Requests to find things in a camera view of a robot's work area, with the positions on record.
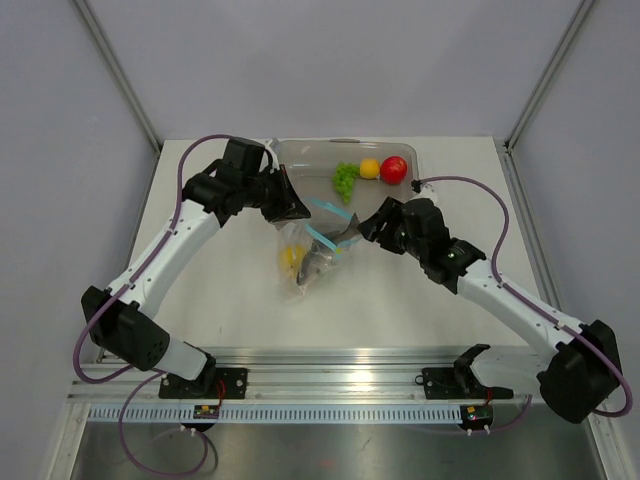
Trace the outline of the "clear zip top bag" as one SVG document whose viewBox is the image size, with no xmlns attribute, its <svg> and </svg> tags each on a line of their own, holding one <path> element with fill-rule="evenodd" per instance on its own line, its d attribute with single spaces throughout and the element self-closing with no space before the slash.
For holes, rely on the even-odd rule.
<svg viewBox="0 0 640 480">
<path fill-rule="evenodd" d="M 314 197 L 303 202 L 309 218 L 277 225 L 279 287 L 291 299 L 303 297 L 325 280 L 361 239 L 355 212 Z"/>
</svg>

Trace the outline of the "yellow toy lemon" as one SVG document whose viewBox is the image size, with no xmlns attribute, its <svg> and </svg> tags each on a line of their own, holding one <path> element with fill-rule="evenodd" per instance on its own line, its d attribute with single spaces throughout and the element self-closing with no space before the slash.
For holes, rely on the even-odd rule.
<svg viewBox="0 0 640 480">
<path fill-rule="evenodd" d="M 279 267 L 283 274 L 296 275 L 307 250 L 299 244 L 287 245 L 279 253 Z"/>
</svg>

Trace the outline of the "grey toy fish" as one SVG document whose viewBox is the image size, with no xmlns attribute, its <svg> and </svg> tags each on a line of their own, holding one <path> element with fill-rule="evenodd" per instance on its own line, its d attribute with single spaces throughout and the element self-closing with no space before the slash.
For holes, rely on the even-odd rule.
<svg viewBox="0 0 640 480">
<path fill-rule="evenodd" d="M 312 242 L 295 277 L 300 288 L 305 289 L 326 274 L 359 241 L 359 224 L 359 217 L 353 214 L 343 230 L 321 233 L 309 225 L 305 226 Z"/>
</svg>

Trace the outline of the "green toy grapes bunch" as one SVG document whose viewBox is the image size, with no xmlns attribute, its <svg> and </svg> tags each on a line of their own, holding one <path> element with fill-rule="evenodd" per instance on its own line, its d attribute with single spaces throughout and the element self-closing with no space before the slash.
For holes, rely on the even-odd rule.
<svg viewBox="0 0 640 480">
<path fill-rule="evenodd" d="M 334 191 L 345 205 L 351 202 L 355 180 L 359 176 L 359 166 L 354 163 L 340 162 L 332 176 Z"/>
</svg>

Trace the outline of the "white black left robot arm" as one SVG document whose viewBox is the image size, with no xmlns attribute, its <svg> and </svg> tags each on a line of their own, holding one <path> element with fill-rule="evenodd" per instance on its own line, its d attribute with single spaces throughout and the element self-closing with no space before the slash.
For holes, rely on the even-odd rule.
<svg viewBox="0 0 640 480">
<path fill-rule="evenodd" d="M 189 179 L 182 177 L 186 161 L 209 139 L 196 140 L 182 154 L 174 210 L 143 253 L 106 288 L 84 292 L 86 325 L 72 354 L 80 380 L 105 383 L 137 369 L 174 376 L 195 398 L 214 390 L 215 358 L 155 322 L 165 296 L 191 258 L 243 209 L 259 210 L 271 224 L 310 216 L 270 147 L 226 134 L 220 138 L 226 143 L 221 158 Z M 87 375 L 80 363 L 86 340 L 125 361 L 125 369 L 101 378 Z"/>
</svg>

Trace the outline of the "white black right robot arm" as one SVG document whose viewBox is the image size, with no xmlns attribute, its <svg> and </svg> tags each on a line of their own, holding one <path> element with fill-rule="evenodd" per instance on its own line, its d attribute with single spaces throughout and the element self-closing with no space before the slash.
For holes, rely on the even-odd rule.
<svg viewBox="0 0 640 480">
<path fill-rule="evenodd" d="M 633 394 L 621 371 L 613 330 L 600 320 L 590 324 L 555 310 L 503 278 L 497 267 L 471 243 L 450 235 L 442 212 L 427 198 L 406 203 L 387 198 L 359 231 L 384 250 L 415 258 L 426 276 L 452 294 L 480 306 L 508 326 L 534 351 L 513 367 L 478 353 L 454 371 L 456 389 L 476 396 L 486 387 L 537 392 L 564 420 L 578 424 L 617 389 Z"/>
</svg>

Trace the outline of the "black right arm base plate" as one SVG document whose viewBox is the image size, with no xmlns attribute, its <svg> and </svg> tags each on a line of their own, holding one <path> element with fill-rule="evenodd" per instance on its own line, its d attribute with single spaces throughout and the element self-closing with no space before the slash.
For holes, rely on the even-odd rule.
<svg viewBox="0 0 640 480">
<path fill-rule="evenodd" d="M 485 387 L 470 370 L 452 366 L 426 367 L 415 377 L 414 383 L 424 390 L 428 400 L 510 400 L 511 389 Z"/>
</svg>

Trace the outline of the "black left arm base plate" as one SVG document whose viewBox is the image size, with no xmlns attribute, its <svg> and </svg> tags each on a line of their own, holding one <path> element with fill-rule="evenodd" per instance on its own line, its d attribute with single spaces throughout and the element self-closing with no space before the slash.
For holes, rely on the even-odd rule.
<svg viewBox="0 0 640 480">
<path fill-rule="evenodd" d="M 213 375 L 196 380 L 168 374 L 161 380 L 158 396 L 169 400 L 241 400 L 246 396 L 248 373 L 246 368 L 216 367 Z"/>
</svg>

